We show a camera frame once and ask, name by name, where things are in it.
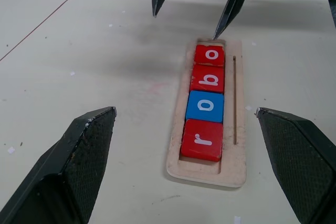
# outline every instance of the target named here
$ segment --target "blue block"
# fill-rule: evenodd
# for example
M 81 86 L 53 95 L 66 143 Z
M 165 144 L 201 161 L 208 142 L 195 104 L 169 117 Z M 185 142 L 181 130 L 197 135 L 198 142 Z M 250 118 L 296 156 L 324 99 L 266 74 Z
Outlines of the blue block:
M 191 91 L 185 118 L 222 123 L 224 96 L 222 94 Z

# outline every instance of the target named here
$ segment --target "white table surface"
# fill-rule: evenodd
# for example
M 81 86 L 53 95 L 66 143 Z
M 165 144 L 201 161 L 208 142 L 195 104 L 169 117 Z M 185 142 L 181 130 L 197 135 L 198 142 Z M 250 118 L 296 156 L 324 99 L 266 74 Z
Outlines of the white table surface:
M 0 57 L 63 1 L 0 0 L 2 9 L 17 3 L 0 20 Z M 246 111 L 245 185 L 207 186 L 165 171 L 186 46 L 213 35 L 226 1 L 166 0 L 154 19 L 151 0 L 69 0 L 8 54 L 0 62 L 0 207 L 75 117 L 116 106 L 90 223 L 217 224 L 241 216 L 243 224 L 298 224 L 254 110 L 310 119 L 336 142 L 336 33 L 328 0 L 246 0 L 221 37 L 243 41 L 245 105 L 253 108 Z

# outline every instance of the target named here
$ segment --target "wooden block holder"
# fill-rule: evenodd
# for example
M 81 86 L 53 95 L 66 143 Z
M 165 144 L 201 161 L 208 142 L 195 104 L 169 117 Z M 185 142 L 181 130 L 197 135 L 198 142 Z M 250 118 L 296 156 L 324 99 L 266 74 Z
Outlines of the wooden block holder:
M 182 156 L 180 149 L 188 103 L 196 44 L 188 46 L 177 97 L 166 168 L 176 178 L 227 187 L 241 187 L 246 180 L 243 59 L 240 41 L 199 39 L 197 44 L 225 49 L 223 154 L 219 162 Z

